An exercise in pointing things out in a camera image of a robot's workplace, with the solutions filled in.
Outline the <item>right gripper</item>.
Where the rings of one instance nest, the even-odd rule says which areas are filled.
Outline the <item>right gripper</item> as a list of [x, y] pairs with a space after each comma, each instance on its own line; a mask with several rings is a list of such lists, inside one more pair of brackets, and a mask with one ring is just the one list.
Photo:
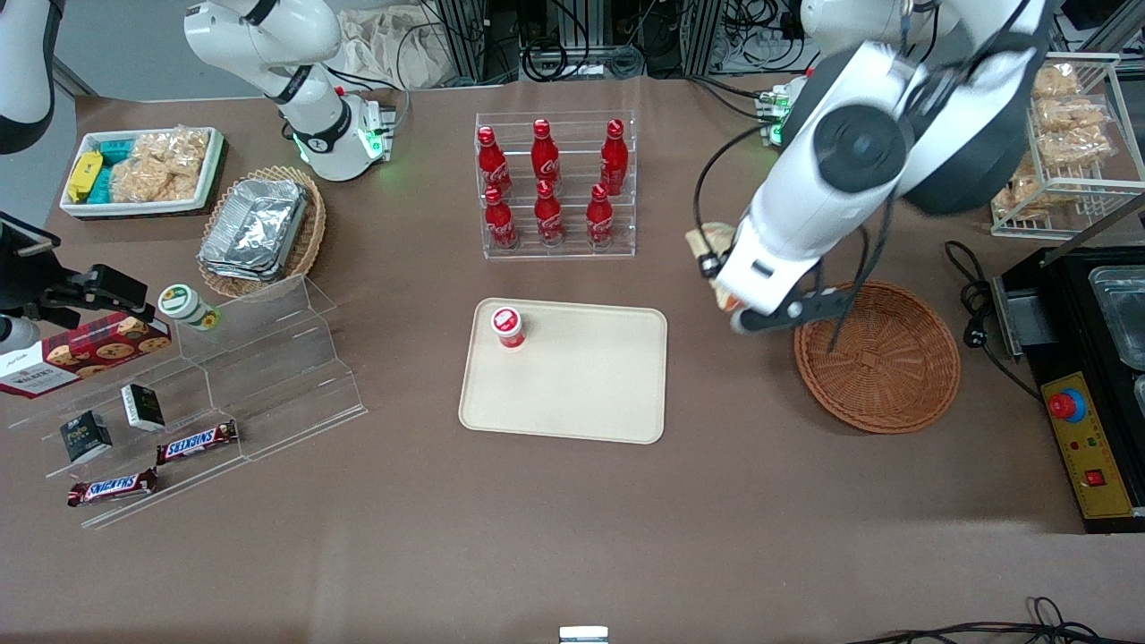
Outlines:
[[[63, 267], [55, 256], [58, 236], [16, 217], [1, 215], [1, 309], [14, 319], [46, 321], [76, 329], [87, 305], [80, 274]], [[148, 286], [106, 265], [89, 272], [89, 309], [147, 313]]]

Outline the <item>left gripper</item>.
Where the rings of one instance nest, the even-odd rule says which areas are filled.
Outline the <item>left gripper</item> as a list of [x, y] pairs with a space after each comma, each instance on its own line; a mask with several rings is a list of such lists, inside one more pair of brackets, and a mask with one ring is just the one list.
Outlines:
[[724, 256], [714, 283], [744, 309], [733, 311], [734, 333], [772, 333], [791, 325], [812, 325], [826, 319], [845, 319], [853, 303], [852, 288], [826, 288], [785, 299], [802, 278], [830, 251], [810, 233], [785, 237], [769, 223], [765, 209], [747, 207]]

